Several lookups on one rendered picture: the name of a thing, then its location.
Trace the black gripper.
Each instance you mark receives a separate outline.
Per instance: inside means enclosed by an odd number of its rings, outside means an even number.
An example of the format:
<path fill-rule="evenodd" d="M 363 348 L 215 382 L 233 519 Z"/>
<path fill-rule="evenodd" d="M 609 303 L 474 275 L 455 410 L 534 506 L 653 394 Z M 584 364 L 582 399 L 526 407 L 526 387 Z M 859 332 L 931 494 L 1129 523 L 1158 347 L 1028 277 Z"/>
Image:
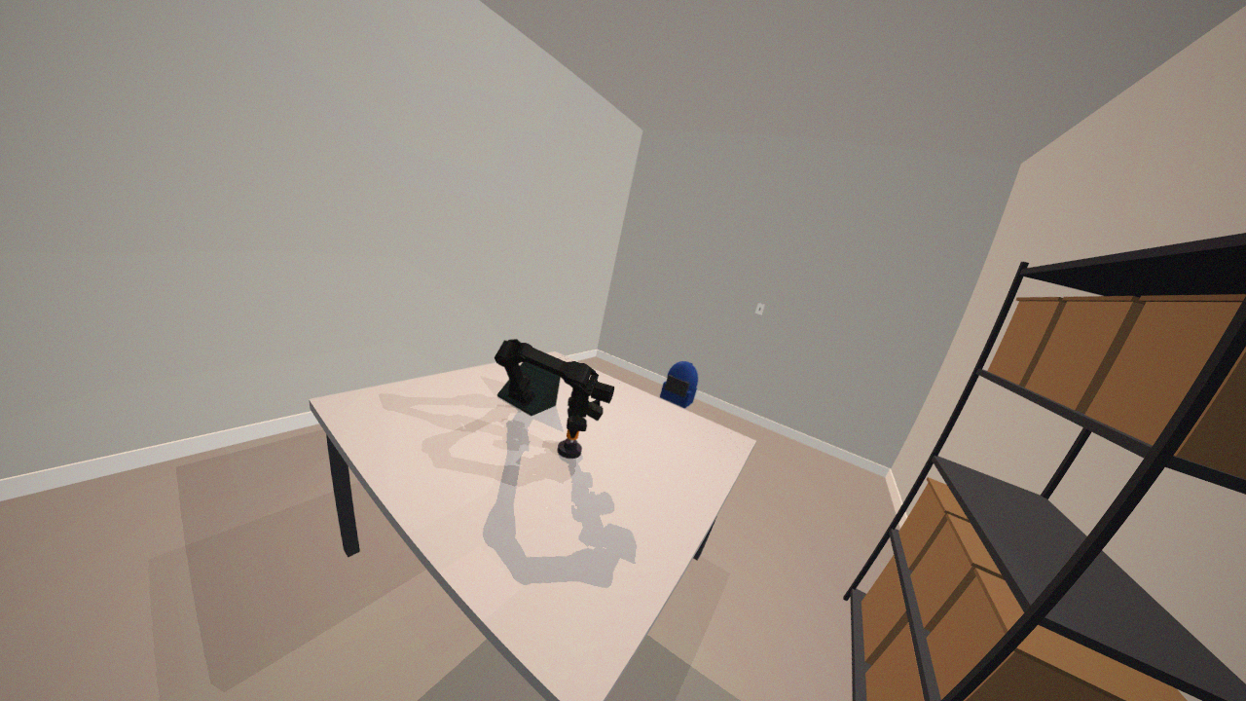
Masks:
<path fill-rule="evenodd" d="M 579 396 L 569 393 L 569 398 L 567 398 L 567 430 L 569 430 L 569 436 L 572 436 L 573 440 L 578 431 L 586 431 L 587 422 L 586 418 L 582 417 L 582 413 L 586 408 L 586 403 L 588 402 L 589 396 L 579 398 Z"/>

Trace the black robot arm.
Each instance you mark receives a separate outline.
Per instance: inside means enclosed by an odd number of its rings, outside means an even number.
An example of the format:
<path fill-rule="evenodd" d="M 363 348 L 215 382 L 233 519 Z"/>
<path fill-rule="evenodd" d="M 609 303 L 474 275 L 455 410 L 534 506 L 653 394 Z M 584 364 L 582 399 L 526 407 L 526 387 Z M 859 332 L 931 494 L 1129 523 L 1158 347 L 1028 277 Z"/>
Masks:
<path fill-rule="evenodd" d="M 525 403 L 525 407 L 532 402 L 535 393 L 528 388 L 531 382 L 522 374 L 518 365 L 521 362 L 537 365 L 537 367 L 564 379 L 564 385 L 569 385 L 572 395 L 579 396 L 579 398 L 586 398 L 586 396 L 596 398 L 596 402 L 586 403 L 582 417 L 589 416 L 596 421 L 601 420 L 601 416 L 604 415 L 604 405 L 601 402 L 611 403 L 614 386 L 598 382 L 596 369 L 591 369 L 587 364 L 564 362 L 553 355 L 536 350 L 527 342 L 520 342 L 518 339 L 508 339 L 495 354 L 495 364 L 502 365 L 503 372 L 510 379 L 510 398 L 518 400 L 520 403 Z"/>

